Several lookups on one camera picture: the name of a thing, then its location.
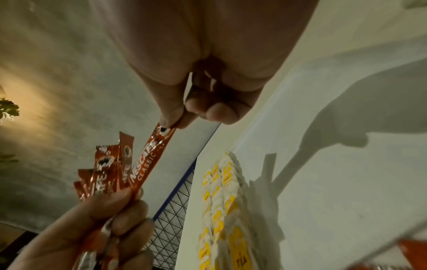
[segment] person's right hand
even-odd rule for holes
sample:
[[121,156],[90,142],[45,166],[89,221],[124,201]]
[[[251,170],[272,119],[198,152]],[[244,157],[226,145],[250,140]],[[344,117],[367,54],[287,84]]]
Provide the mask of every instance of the person's right hand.
[[317,1],[91,0],[167,128],[185,128],[197,116],[240,120],[291,52]]

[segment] hand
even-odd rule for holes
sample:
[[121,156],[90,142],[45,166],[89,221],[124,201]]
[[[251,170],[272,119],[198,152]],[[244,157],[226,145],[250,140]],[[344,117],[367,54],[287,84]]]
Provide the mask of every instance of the hand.
[[130,189],[100,194],[74,207],[21,252],[9,270],[70,270],[85,236],[117,214],[112,233],[120,237],[119,262],[122,270],[150,270],[153,254],[141,249],[151,238],[154,223],[146,219],[148,206],[132,200]]
[[197,116],[240,120],[291,52],[317,1],[91,0],[167,128],[185,128]]

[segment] white surface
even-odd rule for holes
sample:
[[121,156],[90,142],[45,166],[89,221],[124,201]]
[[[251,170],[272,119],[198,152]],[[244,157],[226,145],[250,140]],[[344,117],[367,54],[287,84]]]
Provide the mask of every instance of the white surface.
[[343,269],[427,221],[426,70],[427,37],[288,75],[235,149],[269,262]]
[[[230,149],[277,89],[285,75],[308,60],[339,52],[386,44],[427,33],[427,9],[404,11],[399,0],[321,0],[300,41],[276,76],[266,85],[251,112],[237,124],[222,125],[197,158],[195,179]],[[195,253],[200,231],[201,182],[195,180],[180,243],[177,270],[197,269]]]

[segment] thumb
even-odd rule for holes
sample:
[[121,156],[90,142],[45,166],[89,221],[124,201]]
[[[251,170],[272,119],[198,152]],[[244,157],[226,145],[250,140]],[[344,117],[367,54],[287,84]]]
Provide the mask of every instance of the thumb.
[[130,188],[116,193],[98,194],[90,197],[68,211],[41,233],[37,239],[39,241],[37,244],[44,245],[52,243],[52,241],[64,241],[62,244],[78,242],[96,225],[119,213],[131,198],[132,191]]

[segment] blue strip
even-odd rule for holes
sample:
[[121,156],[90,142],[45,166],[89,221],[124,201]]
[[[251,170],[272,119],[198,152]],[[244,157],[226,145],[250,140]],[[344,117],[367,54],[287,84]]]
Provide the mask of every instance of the blue strip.
[[157,213],[154,215],[153,220],[156,220],[159,218],[160,214],[165,210],[168,203],[172,200],[172,198],[177,194],[178,190],[181,188],[181,186],[184,184],[184,182],[188,179],[191,173],[193,173],[194,169],[196,168],[196,161],[195,159],[193,163],[190,165],[190,167],[185,172],[184,176],[181,178],[181,180],[178,182],[178,184],[175,186],[175,188],[170,193],[169,197],[166,199],[166,201],[163,203],[163,205],[160,207],[160,209],[157,211]]

